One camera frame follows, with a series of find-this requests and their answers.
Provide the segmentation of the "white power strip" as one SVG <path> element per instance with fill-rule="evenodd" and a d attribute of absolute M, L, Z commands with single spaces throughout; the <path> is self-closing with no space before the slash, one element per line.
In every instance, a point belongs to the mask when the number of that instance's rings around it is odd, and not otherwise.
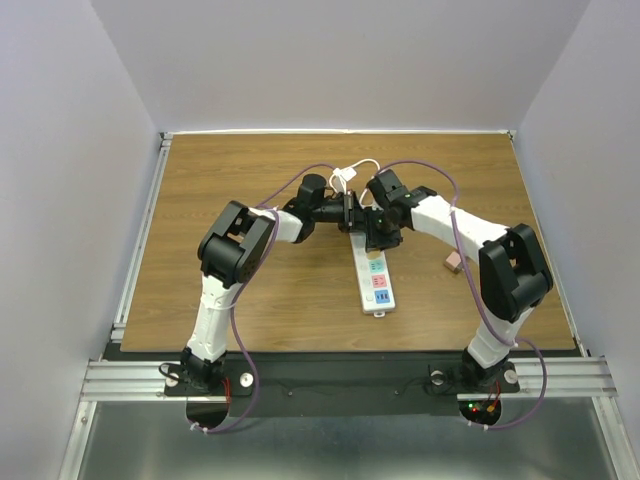
<path fill-rule="evenodd" d="M 362 311 L 376 318 L 395 310 L 396 302 L 385 253 L 366 250 L 364 233 L 349 234 Z"/>

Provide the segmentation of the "brown pink charger plug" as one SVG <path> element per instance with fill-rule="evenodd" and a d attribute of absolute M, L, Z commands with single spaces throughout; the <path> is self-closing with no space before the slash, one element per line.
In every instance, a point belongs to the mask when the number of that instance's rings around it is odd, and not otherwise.
<path fill-rule="evenodd" d="M 444 266 L 454 274 L 463 270 L 462 257 L 458 251 L 451 252 L 444 260 Z"/>

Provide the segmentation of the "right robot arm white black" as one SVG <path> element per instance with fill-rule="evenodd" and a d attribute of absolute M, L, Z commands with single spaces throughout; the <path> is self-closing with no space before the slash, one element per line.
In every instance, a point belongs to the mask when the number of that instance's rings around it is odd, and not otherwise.
<path fill-rule="evenodd" d="M 535 231 L 523 223 L 506 227 L 483 220 L 426 187 L 370 180 L 367 189 L 376 203 L 367 211 L 367 249 L 398 247 L 406 228 L 454 247 L 464 267 L 469 261 L 478 265 L 478 283 L 466 276 L 481 324 L 463 351 L 460 378 L 472 390 L 484 389 L 517 346 L 524 321 L 553 288 Z"/>

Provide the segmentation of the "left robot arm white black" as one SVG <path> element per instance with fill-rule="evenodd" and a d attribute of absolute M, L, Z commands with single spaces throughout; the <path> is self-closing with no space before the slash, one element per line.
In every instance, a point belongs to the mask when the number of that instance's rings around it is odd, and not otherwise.
<path fill-rule="evenodd" d="M 306 175 L 295 197 L 283 208 L 250 208 L 229 202 L 209 228 L 198 249 L 201 297 L 195 326 L 181 352 L 185 381 L 199 393 L 215 392 L 224 381 L 227 331 L 237 299 L 277 241 L 299 244 L 318 223 L 344 233 L 366 230 L 370 210 L 353 192 L 326 193 L 327 181 Z"/>

